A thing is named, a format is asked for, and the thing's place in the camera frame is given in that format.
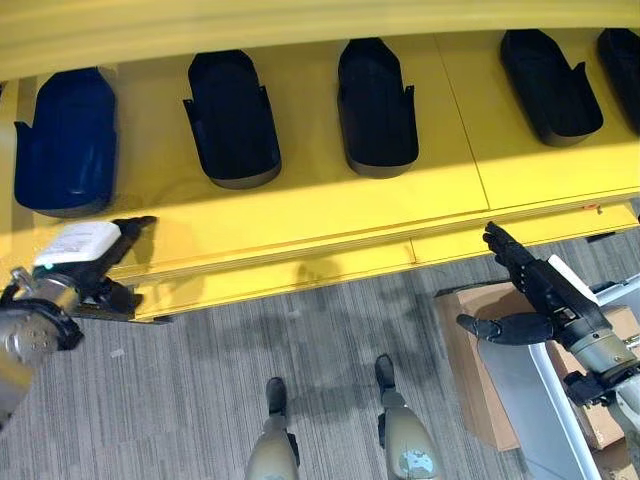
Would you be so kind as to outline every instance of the yellow table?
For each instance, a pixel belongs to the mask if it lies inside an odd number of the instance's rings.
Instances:
[[[570,63],[588,62],[600,131],[573,147],[539,144],[499,64],[500,33],[385,38],[416,87],[420,142],[412,169],[386,180],[359,177],[344,159],[336,84],[346,41],[246,49],[269,93],[283,169],[241,192],[201,171],[181,102],[191,55],[104,66],[118,98],[119,170],[113,206],[91,218],[159,218],[112,272],[147,296],[137,318],[479,255],[488,220],[529,244],[637,225],[625,201],[640,192],[640,141],[594,58],[599,30],[549,33]],[[1,275],[28,266],[66,223],[12,195],[12,123],[31,121],[47,78],[11,81],[0,101]]]

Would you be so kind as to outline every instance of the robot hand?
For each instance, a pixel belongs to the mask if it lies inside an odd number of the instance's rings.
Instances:
[[[565,377],[567,395],[577,405],[607,406],[625,432],[634,456],[640,440],[640,361],[613,333],[596,297],[558,257],[554,255],[547,261],[534,258],[494,223],[487,225],[483,239],[536,313],[491,320],[460,315],[458,324],[494,343],[561,343],[588,372],[573,372]]]
[[[64,228],[35,260],[19,267],[0,297],[0,428],[27,394],[35,369],[56,350],[71,350],[82,332],[71,319],[87,300],[110,312],[132,314],[141,301],[110,280],[155,217],[86,222]]]

